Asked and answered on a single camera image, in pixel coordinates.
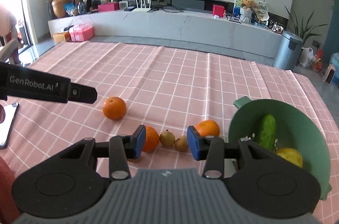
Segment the magenta box on console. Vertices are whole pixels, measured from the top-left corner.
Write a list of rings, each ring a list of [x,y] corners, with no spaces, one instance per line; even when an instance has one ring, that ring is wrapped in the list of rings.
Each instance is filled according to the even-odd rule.
[[[98,5],[99,12],[110,12],[110,11],[117,11],[117,10],[119,10],[119,3],[117,2],[110,2],[110,3]]]

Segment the red box on console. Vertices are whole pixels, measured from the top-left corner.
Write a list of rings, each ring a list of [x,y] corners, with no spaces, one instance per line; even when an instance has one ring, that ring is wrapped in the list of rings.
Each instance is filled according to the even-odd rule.
[[[222,5],[214,4],[212,8],[212,14],[219,16],[220,18],[224,17],[225,7]]]

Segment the orange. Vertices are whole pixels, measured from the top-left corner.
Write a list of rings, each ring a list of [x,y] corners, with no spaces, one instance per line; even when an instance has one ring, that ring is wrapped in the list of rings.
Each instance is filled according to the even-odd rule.
[[[201,121],[195,126],[196,131],[202,136],[220,136],[220,127],[219,125],[213,120],[205,120]]]
[[[153,127],[146,126],[145,128],[146,128],[146,138],[143,146],[143,152],[152,152],[158,146],[160,136]]]
[[[109,97],[102,107],[103,114],[110,120],[119,120],[126,115],[126,103],[120,97]]]

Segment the yellow lemon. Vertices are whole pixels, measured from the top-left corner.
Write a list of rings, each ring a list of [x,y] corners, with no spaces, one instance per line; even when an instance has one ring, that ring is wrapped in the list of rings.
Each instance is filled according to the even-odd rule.
[[[293,148],[280,148],[275,152],[276,155],[284,158],[288,162],[303,168],[303,158],[299,151]]]

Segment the person in background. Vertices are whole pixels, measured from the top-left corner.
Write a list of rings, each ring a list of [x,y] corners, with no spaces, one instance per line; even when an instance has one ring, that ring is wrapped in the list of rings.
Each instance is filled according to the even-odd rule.
[[[15,17],[5,7],[1,6],[1,38],[5,41],[5,44],[10,44],[13,52],[10,55],[10,62],[15,65],[21,65],[18,53],[18,32],[15,28]]]

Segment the brown kiwi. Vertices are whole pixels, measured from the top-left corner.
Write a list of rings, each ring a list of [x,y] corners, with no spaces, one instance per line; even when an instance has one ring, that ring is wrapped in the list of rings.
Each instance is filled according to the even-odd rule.
[[[179,152],[187,151],[189,148],[187,144],[187,138],[185,136],[177,138],[174,142],[174,148]]]
[[[160,143],[164,147],[171,147],[175,143],[175,136],[172,132],[165,130],[160,134]]]

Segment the green plastic colander bowl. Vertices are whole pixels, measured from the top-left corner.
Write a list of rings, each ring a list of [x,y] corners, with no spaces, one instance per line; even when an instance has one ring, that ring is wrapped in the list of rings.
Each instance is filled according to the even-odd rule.
[[[330,154],[326,141],[313,121],[302,111],[277,100],[251,100],[247,96],[234,101],[237,108],[228,130],[228,142],[256,134],[261,119],[272,115],[276,120],[278,148],[294,148],[301,153],[303,169],[312,174],[321,187],[320,200],[331,192]]]

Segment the green cucumber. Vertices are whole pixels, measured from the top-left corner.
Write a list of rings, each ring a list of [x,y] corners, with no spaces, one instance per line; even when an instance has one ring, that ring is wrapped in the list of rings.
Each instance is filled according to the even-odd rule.
[[[273,151],[276,140],[276,120],[273,115],[265,115],[259,124],[255,142],[261,147]]]

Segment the pink checkered tablecloth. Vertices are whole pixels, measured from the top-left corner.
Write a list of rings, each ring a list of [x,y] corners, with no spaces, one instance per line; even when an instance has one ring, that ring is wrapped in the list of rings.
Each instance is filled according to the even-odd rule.
[[[323,223],[338,220],[338,127],[321,97],[326,94],[338,105],[338,89],[317,73],[298,74],[190,50],[95,42],[60,43],[32,68],[92,86],[98,98],[91,105],[20,99],[8,146],[1,150],[16,175],[83,138],[108,141],[116,134],[131,134],[141,124],[181,137],[188,126],[213,120],[227,137],[234,101],[272,98],[304,112],[323,133],[332,190],[315,215]],[[105,117],[102,107],[109,97],[125,101],[123,118]]]

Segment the white smartphone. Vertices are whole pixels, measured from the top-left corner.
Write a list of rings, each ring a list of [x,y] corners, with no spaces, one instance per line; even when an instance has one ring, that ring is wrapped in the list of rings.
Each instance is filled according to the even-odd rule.
[[[5,119],[1,123],[1,134],[0,134],[1,149],[5,149],[8,145],[11,129],[12,129],[18,109],[19,109],[18,102],[6,105],[4,107]]]

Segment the teddy bear plush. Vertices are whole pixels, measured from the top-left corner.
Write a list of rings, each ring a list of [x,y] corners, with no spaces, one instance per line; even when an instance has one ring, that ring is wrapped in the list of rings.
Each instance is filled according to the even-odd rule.
[[[257,4],[257,1],[255,0],[242,0],[241,8],[245,10],[251,10],[251,11],[257,12],[258,4]]]

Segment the orange cardboard box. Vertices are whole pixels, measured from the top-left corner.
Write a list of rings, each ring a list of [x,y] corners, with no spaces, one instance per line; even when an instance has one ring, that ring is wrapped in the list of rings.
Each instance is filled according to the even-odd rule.
[[[69,42],[71,40],[71,35],[69,32],[58,32],[52,36],[55,43]]]

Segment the marble tv console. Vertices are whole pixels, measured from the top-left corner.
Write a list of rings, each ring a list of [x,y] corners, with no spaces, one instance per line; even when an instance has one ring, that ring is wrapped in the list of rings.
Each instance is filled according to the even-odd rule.
[[[266,58],[276,56],[282,40],[282,35],[259,26],[216,19],[211,14],[194,11],[118,10],[48,21],[51,34],[77,24],[92,25],[96,36],[128,36],[206,44]]]

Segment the grey pedal trash bin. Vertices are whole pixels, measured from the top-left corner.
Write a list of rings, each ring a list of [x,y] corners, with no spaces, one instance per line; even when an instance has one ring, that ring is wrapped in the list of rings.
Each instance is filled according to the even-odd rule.
[[[273,67],[293,71],[300,57],[304,42],[292,32],[283,31],[278,52],[274,58]]]

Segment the pink storage box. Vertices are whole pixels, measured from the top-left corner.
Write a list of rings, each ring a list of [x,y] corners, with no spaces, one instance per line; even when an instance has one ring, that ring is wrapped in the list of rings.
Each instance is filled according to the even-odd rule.
[[[69,29],[72,42],[84,42],[94,36],[93,26],[91,24],[77,24]]]

